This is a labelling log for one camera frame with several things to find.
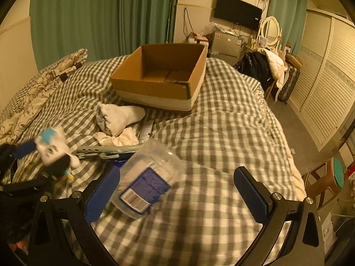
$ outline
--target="white plush toy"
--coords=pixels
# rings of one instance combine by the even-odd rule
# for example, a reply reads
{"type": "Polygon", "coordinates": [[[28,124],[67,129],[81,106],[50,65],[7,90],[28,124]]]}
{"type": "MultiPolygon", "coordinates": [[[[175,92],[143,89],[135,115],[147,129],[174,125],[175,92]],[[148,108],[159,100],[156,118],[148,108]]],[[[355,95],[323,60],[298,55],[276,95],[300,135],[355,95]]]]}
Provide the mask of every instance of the white plush toy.
{"type": "Polygon", "coordinates": [[[34,141],[37,151],[40,153],[41,159],[46,166],[52,164],[65,154],[70,156],[70,166],[72,168],[80,166],[78,157],[72,155],[69,150],[62,127],[48,127],[34,141]]]}

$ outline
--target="product label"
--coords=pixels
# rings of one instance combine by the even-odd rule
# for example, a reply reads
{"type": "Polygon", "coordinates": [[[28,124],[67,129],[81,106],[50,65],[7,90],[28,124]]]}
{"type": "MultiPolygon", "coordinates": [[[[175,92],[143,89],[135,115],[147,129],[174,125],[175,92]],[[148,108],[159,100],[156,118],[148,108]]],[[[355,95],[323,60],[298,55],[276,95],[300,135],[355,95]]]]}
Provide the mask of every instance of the product label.
{"type": "Polygon", "coordinates": [[[148,167],[122,192],[120,200],[134,212],[144,213],[169,188],[170,185],[148,167]]]}

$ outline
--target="wooden chair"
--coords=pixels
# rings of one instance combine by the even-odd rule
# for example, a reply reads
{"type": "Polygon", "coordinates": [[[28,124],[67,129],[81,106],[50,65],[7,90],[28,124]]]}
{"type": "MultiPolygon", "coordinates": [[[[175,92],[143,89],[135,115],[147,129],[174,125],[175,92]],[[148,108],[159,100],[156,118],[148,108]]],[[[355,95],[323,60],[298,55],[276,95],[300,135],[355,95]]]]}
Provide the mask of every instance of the wooden chair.
{"type": "Polygon", "coordinates": [[[316,196],[321,195],[318,210],[330,203],[340,193],[344,184],[343,169],[337,158],[328,159],[313,171],[303,175],[302,178],[305,182],[308,197],[311,197],[315,201],[316,196]],[[325,175],[320,177],[316,171],[323,166],[325,166],[325,175]],[[308,181],[310,175],[316,179],[316,182],[311,185],[308,181]],[[333,196],[324,203],[324,195],[327,189],[330,190],[333,196]]]}

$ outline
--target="white cloth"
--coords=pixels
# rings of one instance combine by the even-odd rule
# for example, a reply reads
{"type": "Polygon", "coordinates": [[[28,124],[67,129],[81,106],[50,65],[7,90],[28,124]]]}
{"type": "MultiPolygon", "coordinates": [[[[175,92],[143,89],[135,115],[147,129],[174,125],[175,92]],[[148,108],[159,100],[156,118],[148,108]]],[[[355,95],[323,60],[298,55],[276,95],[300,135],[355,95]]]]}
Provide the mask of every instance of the white cloth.
{"type": "Polygon", "coordinates": [[[140,121],[145,115],[145,110],[138,106],[99,103],[96,120],[103,132],[117,137],[128,125],[140,121]]]}
{"type": "Polygon", "coordinates": [[[104,132],[99,132],[95,134],[95,138],[101,146],[128,146],[139,144],[132,128],[125,128],[118,137],[108,136],[104,132]]]}
{"type": "Polygon", "coordinates": [[[269,67],[276,81],[276,86],[279,89],[282,89],[284,85],[285,71],[287,70],[287,63],[283,61],[277,54],[274,52],[267,50],[265,48],[258,48],[259,52],[264,52],[267,61],[269,62],[269,67]]]}

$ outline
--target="suitcase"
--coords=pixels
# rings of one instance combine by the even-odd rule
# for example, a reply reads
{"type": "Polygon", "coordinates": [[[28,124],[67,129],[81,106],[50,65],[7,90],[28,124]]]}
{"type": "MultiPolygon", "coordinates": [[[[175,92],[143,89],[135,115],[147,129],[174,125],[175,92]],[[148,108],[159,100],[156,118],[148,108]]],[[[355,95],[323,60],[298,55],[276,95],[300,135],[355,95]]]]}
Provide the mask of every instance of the suitcase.
{"type": "Polygon", "coordinates": [[[277,100],[282,101],[285,104],[287,104],[287,100],[290,98],[290,95],[291,95],[291,93],[297,83],[298,77],[301,73],[301,71],[299,69],[297,69],[295,66],[292,66],[289,63],[287,63],[287,65],[290,68],[289,78],[287,79],[285,85],[282,87],[282,89],[279,93],[279,96],[277,96],[277,100]]]}

